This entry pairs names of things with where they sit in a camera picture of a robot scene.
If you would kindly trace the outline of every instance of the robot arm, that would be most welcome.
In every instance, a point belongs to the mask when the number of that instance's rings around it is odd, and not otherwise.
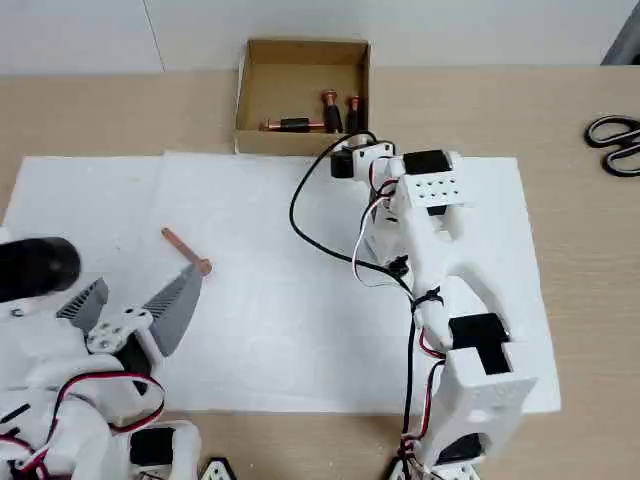
[[[391,155],[393,148],[381,142],[351,149],[346,171],[352,175],[341,168],[344,154],[333,156],[332,174],[369,183],[372,197],[376,186],[395,183],[383,204],[387,211],[375,216],[365,239],[380,265],[408,257],[416,328],[444,356],[428,428],[424,424],[422,432],[406,438],[426,471],[445,479],[471,478],[472,465],[497,453],[525,414],[525,401],[541,377],[537,344],[500,284],[457,248],[472,234],[465,218],[474,214],[457,171],[461,157],[443,151]],[[486,312],[452,318],[447,289],[452,277],[469,287]],[[546,318],[533,321],[546,323]],[[400,475],[397,467],[391,478]]]
[[[65,240],[0,244],[0,479],[29,471],[125,480],[151,469],[195,480],[198,430],[184,421],[150,426],[164,404],[151,375],[187,328],[200,272],[191,265],[143,306],[106,319],[102,279],[57,312],[35,311],[23,298],[64,290],[79,272]]]

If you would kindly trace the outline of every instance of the white foam board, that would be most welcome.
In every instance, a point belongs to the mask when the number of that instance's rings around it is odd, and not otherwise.
[[[212,260],[189,329],[158,372],[169,408],[402,410],[407,299],[397,289],[361,286],[348,264],[289,227],[291,194],[310,159],[167,153],[120,160],[26,159],[5,224],[14,235],[69,238],[83,257],[83,282],[106,275],[112,308],[144,303],[185,265],[160,236],[163,226]],[[523,309],[544,318],[517,163],[465,159],[461,174],[473,178],[479,223],[470,227],[491,232],[481,257],[496,265],[496,278],[524,292]],[[301,195],[297,218],[314,238],[350,252],[366,199],[364,185],[332,180],[325,165]],[[454,315],[477,312],[473,295],[455,284],[452,291]],[[541,367],[555,372],[545,331],[546,322],[531,335],[551,362]],[[416,412],[430,365],[416,353]],[[555,382],[536,387],[529,411],[559,405]]]

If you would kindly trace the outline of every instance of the electrical wire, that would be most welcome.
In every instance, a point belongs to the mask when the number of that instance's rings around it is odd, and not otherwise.
[[[113,423],[109,423],[109,428],[111,429],[112,432],[116,434],[133,433],[135,431],[138,431],[146,427],[147,425],[155,421],[160,416],[160,414],[164,410],[165,392],[162,385],[160,385],[160,383],[158,383],[152,377],[139,374],[139,373],[123,372],[120,370],[106,371],[106,372],[88,372],[88,373],[82,373],[80,375],[76,375],[75,377],[72,377],[69,380],[67,380],[58,391],[58,395],[56,396],[56,401],[53,407],[53,414],[51,418],[51,423],[49,425],[49,432],[47,434],[47,439],[45,441],[45,444],[42,447],[40,447],[38,450],[32,451],[31,456],[18,468],[18,470],[24,473],[34,468],[38,468],[40,465],[44,465],[44,460],[47,456],[47,453],[49,452],[49,447],[51,445],[51,439],[58,426],[58,413],[59,413],[60,407],[74,386],[86,380],[115,380],[115,379],[129,379],[135,382],[140,382],[140,383],[145,383],[147,385],[155,386],[159,388],[160,391],[162,392],[162,401],[160,402],[160,405],[152,413],[130,424],[119,426]]]
[[[402,435],[406,435],[409,431],[409,420],[411,417],[411,398],[413,397],[413,344],[416,340],[416,324],[411,319],[411,327],[409,328],[409,342],[407,345],[407,388],[404,397],[404,414],[402,418]],[[406,456],[407,446],[404,439],[400,437],[400,459],[402,460],[402,472],[405,479],[410,479],[409,464]]]
[[[313,247],[315,247],[316,249],[320,250],[323,253],[326,253],[327,255],[336,258],[338,260],[342,260],[343,262],[355,262],[355,264],[357,266],[360,267],[364,267],[364,268],[368,268],[369,270],[373,270],[379,273],[383,273],[389,277],[391,277],[393,280],[395,280],[398,285],[400,285],[400,287],[407,293],[407,295],[409,296],[409,298],[412,298],[413,294],[411,292],[411,289],[408,287],[408,285],[404,282],[404,280],[402,280],[402,278],[400,278],[397,275],[394,275],[393,273],[391,273],[391,271],[389,271],[389,269],[385,268],[385,267],[381,267],[379,265],[373,264],[373,263],[369,263],[369,262],[365,262],[362,260],[358,260],[358,259],[354,259],[353,256],[349,257],[347,255],[344,255],[340,252],[336,252],[335,250],[332,250],[324,245],[322,245],[320,242],[314,240],[313,238],[309,237],[306,233],[304,233],[296,224],[295,221],[295,205],[296,202],[298,200],[298,197],[300,196],[300,193],[302,192],[302,189],[304,188],[304,185],[306,184],[306,182],[309,180],[309,177],[311,176],[311,174],[314,172],[314,170],[317,168],[317,166],[320,164],[320,162],[322,160],[324,160],[337,146],[339,146],[342,142],[356,136],[356,135],[368,135],[374,142],[377,142],[377,138],[376,136],[368,131],[368,130],[363,130],[361,132],[357,132],[357,133],[352,133],[352,134],[348,134],[345,135],[344,137],[339,138],[338,140],[336,140],[335,142],[333,142],[331,145],[329,145],[320,155],[318,155],[315,159],[315,161],[311,164],[311,166],[309,167],[309,169],[307,170],[307,172],[304,174],[304,176],[302,177],[302,180],[300,180],[300,183],[298,184],[298,186],[296,187],[293,196],[291,197],[291,203],[289,205],[289,223],[291,224],[291,228],[293,229],[293,231],[300,237],[302,238],[305,242],[307,242],[308,244],[312,245]],[[415,322],[413,321],[413,315],[412,315],[412,319],[411,319],[411,327],[409,330],[409,341],[408,341],[408,345],[407,345],[407,385],[406,385],[406,394],[405,394],[405,405],[404,405],[404,414],[403,414],[403,425],[402,425],[402,434],[407,434],[407,432],[409,431],[409,420],[410,420],[410,416],[411,416],[411,398],[412,398],[412,390],[413,390],[413,346],[415,343],[415,335],[416,335],[416,326],[415,326]],[[400,441],[400,449],[399,449],[399,457],[400,460],[402,461],[402,471],[405,475],[405,479],[409,479],[410,478],[410,472],[409,472],[409,463],[407,461],[407,455],[406,455],[406,451],[407,451],[407,447],[405,445],[405,441],[404,439],[401,439]]]
[[[420,344],[420,348],[422,349],[422,351],[425,352],[427,355],[432,356],[433,358],[444,359],[446,357],[446,355],[444,353],[439,352],[437,350],[433,350],[432,348],[427,346],[427,342],[426,342],[426,340],[424,338],[424,328],[420,332],[419,344]]]
[[[362,243],[362,240],[364,239],[364,234],[366,232],[367,219],[369,219],[372,216],[372,214],[375,211],[375,209],[378,208],[378,206],[384,200],[386,200],[385,197],[378,197],[376,200],[371,202],[369,204],[369,206],[367,207],[367,209],[365,210],[364,215],[362,216],[362,223],[360,225],[360,233],[358,235],[358,240],[356,241],[355,247],[353,248],[353,255],[351,256],[351,272],[353,273],[353,276],[355,277],[355,279],[358,280],[365,287],[369,287],[369,288],[377,288],[377,287],[395,287],[395,288],[400,288],[405,293],[405,295],[407,295],[407,297],[409,298],[409,301],[413,301],[413,295],[411,293],[407,292],[406,290],[404,290],[397,283],[394,283],[394,282],[381,282],[381,283],[373,283],[373,284],[372,283],[366,283],[362,279],[362,277],[360,277],[360,274],[358,273],[357,255],[358,255],[358,249],[360,248],[360,244]]]
[[[440,360],[436,362],[433,365],[433,367],[431,367],[431,371],[429,372],[420,430],[417,433],[404,434],[402,436],[403,442],[412,441],[412,440],[421,440],[427,433],[427,429],[429,428],[429,417],[431,416],[431,399],[432,399],[432,392],[433,392],[434,377],[435,377],[436,369],[441,366],[444,366],[444,360]]]
[[[348,263],[351,263],[352,257],[349,257],[349,256],[347,256],[347,255],[345,255],[343,253],[340,253],[340,252],[336,252],[335,250],[332,250],[332,249],[322,245],[320,242],[318,242],[318,241],[314,240],[313,238],[309,237],[309,235],[304,233],[300,229],[300,227],[298,227],[298,225],[296,224],[296,221],[295,221],[295,206],[296,206],[296,202],[298,200],[298,197],[300,196],[300,193],[302,192],[302,189],[303,189],[304,185],[307,183],[307,181],[309,180],[309,177],[314,172],[314,170],[316,169],[318,164],[322,160],[324,160],[333,151],[334,148],[336,148],[342,142],[344,142],[346,140],[349,140],[352,137],[355,137],[356,135],[368,135],[374,142],[378,141],[378,139],[376,138],[376,136],[373,133],[371,133],[368,130],[362,130],[362,131],[359,131],[357,133],[350,133],[348,135],[345,135],[345,136],[339,138],[338,140],[336,140],[335,142],[333,142],[320,155],[318,155],[316,157],[315,161],[311,164],[311,166],[309,167],[307,172],[304,174],[304,176],[302,177],[302,180],[300,180],[300,183],[296,187],[296,189],[295,189],[295,191],[293,193],[293,196],[291,197],[291,203],[289,205],[289,223],[291,224],[291,228],[293,228],[293,231],[296,232],[296,234],[300,238],[302,238],[305,242],[307,242],[308,244],[310,244],[313,247],[317,248],[321,252],[326,253],[327,255],[330,255],[333,258],[336,258],[338,260],[342,260],[343,262],[348,262]],[[384,275],[387,275],[387,276],[391,277],[393,280],[395,280],[400,285],[400,287],[405,292],[408,292],[409,294],[411,294],[411,289],[407,286],[407,284],[404,282],[404,280],[402,280],[402,278],[400,278],[399,276],[394,275],[393,273],[391,273],[391,271],[389,271],[389,269],[387,269],[385,267],[381,267],[380,265],[376,265],[374,263],[365,262],[363,260],[356,260],[356,264],[358,266],[360,266],[360,267],[368,268],[369,270],[373,270],[373,271],[376,271],[376,272],[379,272],[379,273],[383,273]]]
[[[19,438],[11,437],[9,435],[0,435],[0,443],[8,443],[11,445],[16,445],[21,449],[25,450],[30,455],[33,455],[33,453],[35,453],[35,450],[28,442],[25,442],[24,440],[20,440]],[[41,479],[48,480],[50,478],[49,471],[47,470],[47,467],[44,464],[38,465],[36,467],[36,471],[40,473]]]

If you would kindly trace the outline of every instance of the open cardboard box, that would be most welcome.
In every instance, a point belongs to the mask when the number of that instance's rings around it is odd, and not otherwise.
[[[363,41],[252,39],[240,70],[236,151],[272,155],[318,155],[339,134],[265,132],[266,119],[323,120],[320,93],[338,93],[343,124],[347,97],[369,102],[369,44]],[[369,123],[364,112],[364,128]]]

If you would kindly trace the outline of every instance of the black scissors handle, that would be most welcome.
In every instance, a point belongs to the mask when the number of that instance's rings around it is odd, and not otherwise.
[[[622,125],[627,130],[608,137],[596,136],[596,130],[603,125]],[[584,132],[584,141],[593,148],[603,148],[612,145],[620,146],[619,150],[608,153],[602,159],[602,168],[607,173],[617,177],[636,177],[640,175],[640,167],[634,169],[620,169],[616,162],[640,152],[640,121],[625,115],[608,115],[593,121]]]

